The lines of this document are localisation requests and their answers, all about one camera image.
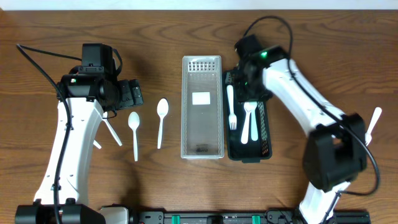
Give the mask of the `white plastic spoon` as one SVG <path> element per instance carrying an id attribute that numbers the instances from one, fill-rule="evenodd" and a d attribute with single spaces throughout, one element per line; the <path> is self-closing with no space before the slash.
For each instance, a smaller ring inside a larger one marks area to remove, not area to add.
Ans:
<path id="1" fill-rule="evenodd" d="M 109 131 L 110 131 L 111 135 L 113 136 L 114 140 L 117 142 L 117 144 L 119 146 L 122 146 L 123 144 L 122 144 L 119 136 L 117 135 L 116 131 L 113 129 L 112 125 L 108 121 L 108 113 L 107 112 L 103 113 L 103 121 L 106 124 L 107 128 L 109 129 Z"/>
<path id="2" fill-rule="evenodd" d="M 252 111 L 252 103 L 245 102 L 244 110 L 246 112 L 246 115 L 245 115 L 245 120 L 244 120 L 244 124 L 243 124 L 242 135 L 241 135 L 241 143 L 247 144 L 248 136 L 249 136 L 249 121 L 250 121 L 250 116 L 251 116 L 251 111 Z"/>
<path id="3" fill-rule="evenodd" d="M 138 145 L 137 145 L 137 129 L 140 125 L 139 115 L 136 112 L 131 112 L 128 117 L 128 125 L 132 129 L 133 136 L 133 150 L 134 150 L 134 160 L 138 161 Z"/>
<path id="4" fill-rule="evenodd" d="M 101 149 L 101 145 L 97 141 L 93 141 L 93 145 L 98 149 Z"/>
<path id="5" fill-rule="evenodd" d="M 166 98 L 162 98 L 158 105 L 157 105 L 157 114 L 159 115 L 160 118 L 160 123 L 159 123 L 159 133 L 158 133 L 158 139 L 157 139 L 157 148 L 161 148 L 162 144 L 162 135 L 163 135 L 163 122 L 164 118 L 169 112 L 169 103 Z"/>

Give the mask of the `white plastic fork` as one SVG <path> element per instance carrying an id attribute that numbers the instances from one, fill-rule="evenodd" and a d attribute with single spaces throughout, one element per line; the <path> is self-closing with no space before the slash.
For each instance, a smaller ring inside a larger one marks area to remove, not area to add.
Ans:
<path id="1" fill-rule="evenodd" d="M 368 130 L 365 133 L 365 144 L 366 144 L 366 146 L 368 146 L 370 144 L 370 142 L 372 141 L 371 133 L 372 133 L 374 127 L 376 126 L 376 124 L 377 124 L 377 122 L 378 122 L 378 120 L 379 120 L 379 118 L 381 116 L 381 113 L 382 113 L 382 108 L 376 107 L 374 109 L 373 115 L 371 117 L 371 120 L 370 120 L 370 123 L 369 123 L 369 126 L 368 126 Z"/>
<path id="2" fill-rule="evenodd" d="M 228 98 L 228 106 L 229 106 L 229 128 L 234 131 L 237 128 L 237 117 L 234 113 L 234 90 L 232 85 L 228 85 L 226 87 L 226 93 Z"/>
<path id="3" fill-rule="evenodd" d="M 259 138 L 257 130 L 257 121 L 256 121 L 256 108 L 257 108 L 257 102 L 252 101 L 251 102 L 251 140 L 252 141 L 257 141 Z"/>

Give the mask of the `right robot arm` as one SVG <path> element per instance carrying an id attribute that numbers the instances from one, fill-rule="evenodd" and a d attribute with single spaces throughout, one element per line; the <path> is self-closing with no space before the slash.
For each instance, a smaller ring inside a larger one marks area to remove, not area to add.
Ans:
<path id="1" fill-rule="evenodd" d="M 276 96 L 303 129 L 303 169 L 308 188 L 298 210 L 304 223 L 326 223 L 341 194 L 367 168 L 364 121 L 332 105 L 301 74 L 280 46 L 265 49 L 255 35 L 234 46 L 239 55 L 233 78 L 238 102 Z"/>

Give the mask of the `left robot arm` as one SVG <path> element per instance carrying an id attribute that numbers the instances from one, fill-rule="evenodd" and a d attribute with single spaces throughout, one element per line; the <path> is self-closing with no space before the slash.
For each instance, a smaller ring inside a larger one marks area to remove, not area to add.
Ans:
<path id="1" fill-rule="evenodd" d="M 57 131 L 49 164 L 31 205 L 17 207 L 16 223 L 139 223 L 125 205 L 88 206 L 88 175 L 97 130 L 106 112 L 143 104 L 136 79 L 118 80 L 123 61 L 105 44 L 83 44 L 81 65 L 56 83 Z"/>

